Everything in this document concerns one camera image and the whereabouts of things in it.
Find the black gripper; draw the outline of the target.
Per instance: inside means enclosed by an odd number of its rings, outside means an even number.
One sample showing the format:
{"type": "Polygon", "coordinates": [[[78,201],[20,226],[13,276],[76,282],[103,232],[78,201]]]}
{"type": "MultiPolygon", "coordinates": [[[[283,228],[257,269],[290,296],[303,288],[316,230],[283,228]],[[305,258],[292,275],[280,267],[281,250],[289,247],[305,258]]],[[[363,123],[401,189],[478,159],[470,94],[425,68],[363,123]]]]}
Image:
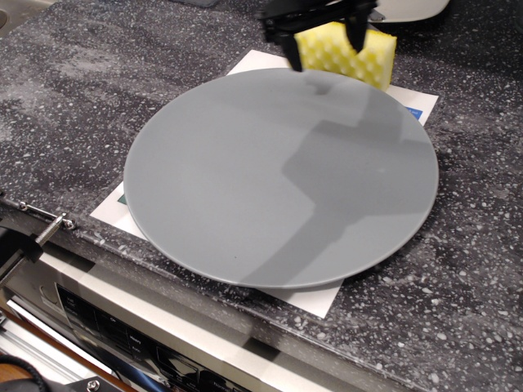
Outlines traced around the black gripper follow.
{"type": "Polygon", "coordinates": [[[259,21],[266,41],[279,44],[291,68],[302,71],[302,62],[294,34],[330,22],[341,21],[356,52],[364,48],[368,18],[377,1],[269,1],[259,11],[259,21]]]}

